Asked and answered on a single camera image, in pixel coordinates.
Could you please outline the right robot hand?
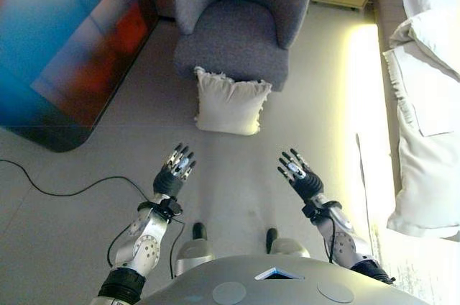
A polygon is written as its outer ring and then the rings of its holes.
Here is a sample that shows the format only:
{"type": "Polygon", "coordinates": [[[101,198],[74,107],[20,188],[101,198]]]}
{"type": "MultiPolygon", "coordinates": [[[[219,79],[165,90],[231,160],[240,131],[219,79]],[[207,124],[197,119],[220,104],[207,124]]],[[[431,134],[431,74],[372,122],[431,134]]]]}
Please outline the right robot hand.
{"type": "Polygon", "coordinates": [[[290,154],[281,152],[278,160],[277,170],[304,202],[323,193],[322,180],[295,149],[291,148],[290,154]]]}

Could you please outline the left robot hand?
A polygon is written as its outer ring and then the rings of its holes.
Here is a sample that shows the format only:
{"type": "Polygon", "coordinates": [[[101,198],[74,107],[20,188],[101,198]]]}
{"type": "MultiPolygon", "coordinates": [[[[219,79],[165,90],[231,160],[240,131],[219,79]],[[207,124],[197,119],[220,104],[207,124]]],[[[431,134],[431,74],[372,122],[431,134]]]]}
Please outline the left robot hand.
{"type": "Polygon", "coordinates": [[[177,145],[162,165],[153,182],[154,196],[177,197],[184,183],[196,166],[194,152],[182,143],[177,145]]]}

